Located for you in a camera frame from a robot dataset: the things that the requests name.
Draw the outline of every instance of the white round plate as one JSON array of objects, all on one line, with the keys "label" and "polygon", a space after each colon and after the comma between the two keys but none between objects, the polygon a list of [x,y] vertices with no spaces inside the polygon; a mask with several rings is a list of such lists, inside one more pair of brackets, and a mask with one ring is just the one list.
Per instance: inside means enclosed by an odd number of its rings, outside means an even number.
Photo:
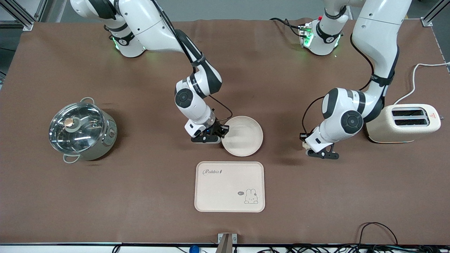
[{"label": "white round plate", "polygon": [[261,147],[263,134],[261,126],[256,120],[247,116],[237,116],[225,125],[229,132],[222,138],[224,148],[235,156],[249,156]]}]

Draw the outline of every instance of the gray floor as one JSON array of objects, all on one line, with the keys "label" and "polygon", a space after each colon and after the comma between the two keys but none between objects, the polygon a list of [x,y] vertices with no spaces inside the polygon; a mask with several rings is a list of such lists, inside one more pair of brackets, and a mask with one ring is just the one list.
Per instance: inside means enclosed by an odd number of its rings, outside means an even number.
[{"label": "gray floor", "polygon": [[[409,18],[423,16],[437,0],[413,0],[408,12]],[[159,0],[172,21],[193,21],[198,19],[244,19],[268,20],[273,17],[290,20],[302,17],[316,18],[323,14],[323,3],[318,0]],[[50,7],[48,22],[96,22],[80,17],[70,5],[70,0],[56,0]],[[444,9],[434,20],[433,30],[446,59],[450,59],[450,7]],[[0,29],[0,47],[17,48],[20,29]],[[0,49],[0,71],[7,73],[14,52]]]}]

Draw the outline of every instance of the cooking pot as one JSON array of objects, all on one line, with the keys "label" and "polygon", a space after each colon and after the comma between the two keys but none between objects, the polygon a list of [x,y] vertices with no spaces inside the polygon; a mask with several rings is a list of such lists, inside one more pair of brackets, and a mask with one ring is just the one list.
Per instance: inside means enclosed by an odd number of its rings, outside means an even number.
[{"label": "cooking pot", "polygon": [[116,136],[114,119],[98,108],[90,97],[61,109],[53,117],[49,129],[50,144],[63,153],[66,163],[102,157],[111,149]]}]

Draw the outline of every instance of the brown table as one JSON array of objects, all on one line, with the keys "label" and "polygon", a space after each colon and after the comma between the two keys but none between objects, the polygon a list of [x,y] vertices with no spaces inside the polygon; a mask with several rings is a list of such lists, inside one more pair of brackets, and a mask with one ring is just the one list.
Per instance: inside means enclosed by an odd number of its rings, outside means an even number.
[{"label": "brown table", "polygon": [[[353,25],[333,53],[319,57],[272,21],[175,24],[222,75],[216,97],[263,128],[261,149],[237,158],[220,145],[192,144],[184,131],[173,97],[191,71],[183,54],[127,59],[101,24],[36,23],[22,35],[0,92],[0,241],[209,242],[229,231],[241,243],[348,243],[362,223],[379,221],[401,244],[449,244],[447,121],[410,144],[378,145],[360,133],[336,144],[339,160],[305,155],[298,137],[307,105],[369,78],[369,65],[349,42]],[[443,62],[432,29],[418,20],[405,21],[398,41],[387,104],[411,89],[416,63]],[[416,78],[417,91],[404,102],[431,104],[450,117],[445,67],[420,68]],[[85,96],[115,118],[119,136],[103,159],[67,165],[49,144],[49,123]],[[306,127],[322,119],[316,103]],[[195,168],[208,160],[261,162],[265,210],[196,211]],[[392,243],[379,228],[366,232],[363,242]]]}]

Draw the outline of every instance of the cream-colored toaster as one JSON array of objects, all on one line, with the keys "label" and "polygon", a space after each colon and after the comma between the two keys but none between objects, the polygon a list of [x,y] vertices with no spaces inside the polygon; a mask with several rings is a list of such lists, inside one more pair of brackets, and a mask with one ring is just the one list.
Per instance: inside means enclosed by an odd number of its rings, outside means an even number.
[{"label": "cream-colored toaster", "polygon": [[378,143],[411,142],[441,127],[436,109],[428,104],[395,104],[381,110],[371,122],[366,123],[371,139]]}]

